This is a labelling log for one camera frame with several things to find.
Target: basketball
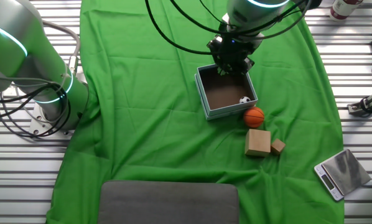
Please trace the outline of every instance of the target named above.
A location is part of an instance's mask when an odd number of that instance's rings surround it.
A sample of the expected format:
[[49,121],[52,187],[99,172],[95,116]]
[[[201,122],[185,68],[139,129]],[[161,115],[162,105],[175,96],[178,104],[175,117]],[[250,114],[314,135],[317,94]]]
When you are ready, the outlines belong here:
[[244,122],[250,128],[258,128],[265,120],[265,114],[256,106],[244,113]]

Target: metal table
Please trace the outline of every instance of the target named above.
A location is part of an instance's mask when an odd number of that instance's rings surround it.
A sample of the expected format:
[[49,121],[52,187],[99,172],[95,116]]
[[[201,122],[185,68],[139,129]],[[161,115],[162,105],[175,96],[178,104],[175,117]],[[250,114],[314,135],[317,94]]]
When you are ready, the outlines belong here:
[[[330,20],[333,0],[323,0],[305,20],[317,43],[342,119],[345,147],[372,178],[372,117],[356,118],[346,105],[372,94],[372,0],[343,23]],[[79,33],[81,1],[32,1],[43,19]],[[68,60],[75,48],[69,35],[45,28],[49,40]],[[6,94],[13,94],[9,89]],[[25,111],[14,115],[21,126],[30,126]],[[11,134],[0,123],[0,223],[45,223],[53,185],[68,140],[30,142]],[[345,199],[345,223],[372,223],[372,181]]]

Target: green backdrop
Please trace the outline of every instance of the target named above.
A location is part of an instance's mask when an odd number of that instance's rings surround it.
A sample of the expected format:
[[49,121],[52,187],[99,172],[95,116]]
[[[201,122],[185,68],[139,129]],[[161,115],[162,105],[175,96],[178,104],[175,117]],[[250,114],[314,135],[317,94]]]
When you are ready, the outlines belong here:
[[[168,0],[150,0],[157,22],[176,43],[196,50],[213,34],[184,19]],[[193,18],[215,21],[198,0],[178,0]],[[221,17],[225,0],[205,0]],[[289,26],[300,13],[264,32]],[[83,0],[81,60],[90,99],[67,149],[48,223],[96,223],[107,180],[216,182],[237,187],[240,223],[343,223],[314,166],[343,149],[342,130],[322,60],[306,23],[265,40],[250,71],[260,129],[287,146],[279,156],[244,155],[241,115],[207,122],[194,82],[210,56],[163,40],[143,0]]]

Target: kitchen scale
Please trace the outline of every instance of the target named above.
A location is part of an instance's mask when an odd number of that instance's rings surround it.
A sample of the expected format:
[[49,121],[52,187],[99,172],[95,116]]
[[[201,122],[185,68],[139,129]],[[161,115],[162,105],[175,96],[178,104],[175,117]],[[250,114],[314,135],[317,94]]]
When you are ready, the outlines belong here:
[[371,180],[349,149],[315,166],[315,171],[336,201]]

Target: cardboard cube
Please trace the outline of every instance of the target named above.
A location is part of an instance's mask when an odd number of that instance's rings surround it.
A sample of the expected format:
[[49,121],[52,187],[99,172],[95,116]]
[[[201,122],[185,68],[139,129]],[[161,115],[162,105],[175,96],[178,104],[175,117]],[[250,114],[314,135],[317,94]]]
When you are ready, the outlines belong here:
[[284,142],[276,139],[271,145],[271,151],[275,155],[280,155],[285,146],[286,144],[284,144]]
[[247,156],[266,157],[271,152],[271,132],[250,129],[246,136]]

